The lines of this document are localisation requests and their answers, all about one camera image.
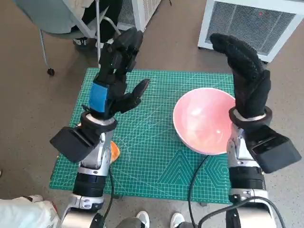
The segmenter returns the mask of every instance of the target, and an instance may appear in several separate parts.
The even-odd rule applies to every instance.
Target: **white radiator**
[[[123,0],[118,28],[127,30],[136,27],[144,31],[161,0]]]
[[[303,15],[304,1],[207,0],[198,47],[212,49],[212,33],[233,35],[271,62]]]

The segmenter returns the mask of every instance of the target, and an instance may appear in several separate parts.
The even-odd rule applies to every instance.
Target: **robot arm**
[[[272,111],[266,105],[270,91],[270,72],[263,68],[257,52],[232,36],[212,34],[214,50],[228,58],[232,68],[236,106],[229,111],[232,134],[228,141],[228,166],[234,205],[251,197],[268,199],[265,173],[272,173],[301,159],[290,139],[269,125]],[[250,200],[226,212],[227,228],[275,228],[268,202]]]
[[[77,127],[62,128],[51,144],[67,159],[79,163],[73,192],[64,215],[62,228],[102,228],[104,217],[97,213],[104,203],[103,192],[109,173],[111,139],[117,112],[125,113],[141,102],[149,79],[126,93],[126,74],[132,71],[143,40],[143,33],[131,28],[113,44],[105,44],[100,71],[92,83],[89,107],[84,106]]]

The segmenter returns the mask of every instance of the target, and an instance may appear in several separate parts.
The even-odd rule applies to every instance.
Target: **pink bowl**
[[[175,130],[184,144],[197,153],[226,153],[231,134],[228,111],[234,106],[233,96],[219,89],[191,90],[174,107]]]

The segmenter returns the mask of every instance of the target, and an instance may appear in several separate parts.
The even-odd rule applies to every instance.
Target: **chair wheel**
[[[50,75],[50,76],[54,76],[54,75],[55,75],[55,70],[52,69],[52,68],[50,68],[50,69],[47,70],[47,73],[48,73],[48,75]]]

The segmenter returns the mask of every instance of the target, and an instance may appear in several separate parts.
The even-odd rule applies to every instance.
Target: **black cable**
[[[222,208],[222,209],[219,209],[219,210],[216,210],[216,211],[214,211],[214,212],[209,213],[208,215],[206,215],[205,217],[203,217],[203,218],[199,221],[199,228],[202,228],[203,222],[206,221],[207,219],[211,218],[212,216],[215,216],[215,215],[217,215],[217,214],[226,212],[226,211],[228,211],[228,210],[232,210],[232,209],[239,208],[239,207],[241,207],[241,206],[243,206],[243,205],[249,203],[251,200],[257,200],[257,199],[258,199],[258,200],[264,200],[264,201],[266,201],[267,203],[269,203],[269,204],[272,206],[272,208],[275,210],[275,212],[276,212],[276,214],[277,214],[277,216],[278,216],[278,218],[279,218],[279,220],[280,220],[280,222],[281,222],[282,228],[286,228],[285,223],[284,223],[284,220],[283,220],[283,217],[282,217],[282,215],[280,214],[278,208],[275,206],[275,204],[274,204],[273,202],[271,202],[269,199],[264,198],[264,197],[260,197],[260,196],[253,196],[253,197],[250,197],[250,198],[248,198],[248,199],[246,199],[246,200],[243,200],[243,201],[241,201],[241,202],[238,202],[238,203],[236,203],[236,204],[234,204],[234,205],[231,205],[231,206],[228,206],[228,207],[225,207],[225,208]]]
[[[191,222],[192,222],[192,225],[194,228],[197,228],[196,224],[195,224],[195,221],[194,221],[194,218],[193,218],[193,214],[192,214],[192,208],[191,208],[191,194],[192,194],[192,188],[193,188],[193,184],[194,184],[194,181],[196,179],[196,176],[198,175],[198,172],[200,170],[200,168],[202,167],[202,165],[204,164],[205,160],[209,157],[209,155],[207,155],[203,161],[201,162],[201,164],[199,165],[199,167],[196,169],[193,177],[192,177],[192,180],[191,180],[191,184],[190,184],[190,187],[189,187],[189,191],[188,191],[188,206],[189,206],[189,213],[190,213],[190,217],[191,217]]]
[[[111,180],[111,199],[110,199],[110,202],[109,202],[109,206],[108,208],[106,209],[105,211],[105,214],[104,214],[104,220],[105,218],[108,216],[109,214],[109,211],[111,209],[111,206],[112,206],[112,202],[113,202],[113,197],[114,197],[114,180],[113,180],[113,176],[112,176],[112,173],[111,173],[111,169],[109,168],[109,175],[110,175],[110,180]]]

